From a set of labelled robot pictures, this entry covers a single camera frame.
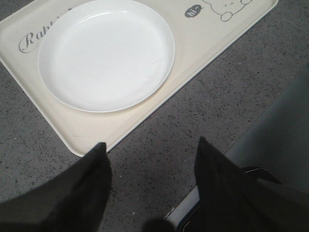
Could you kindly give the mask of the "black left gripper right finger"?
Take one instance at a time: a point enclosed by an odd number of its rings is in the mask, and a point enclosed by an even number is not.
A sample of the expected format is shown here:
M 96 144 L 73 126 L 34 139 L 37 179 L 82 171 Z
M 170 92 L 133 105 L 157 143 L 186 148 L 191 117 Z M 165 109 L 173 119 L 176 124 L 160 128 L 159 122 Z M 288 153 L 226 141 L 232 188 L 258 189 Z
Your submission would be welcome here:
M 307 232 L 309 209 L 245 174 L 204 137 L 195 167 L 201 214 L 186 232 Z

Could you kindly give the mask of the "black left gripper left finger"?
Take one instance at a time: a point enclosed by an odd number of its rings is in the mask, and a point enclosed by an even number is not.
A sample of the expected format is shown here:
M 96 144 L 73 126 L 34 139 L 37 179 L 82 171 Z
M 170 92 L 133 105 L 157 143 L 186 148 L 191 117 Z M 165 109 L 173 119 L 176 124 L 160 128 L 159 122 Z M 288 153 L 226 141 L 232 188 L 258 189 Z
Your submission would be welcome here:
M 0 205 L 2 232 L 96 232 L 112 187 L 106 144 L 98 143 L 47 183 Z

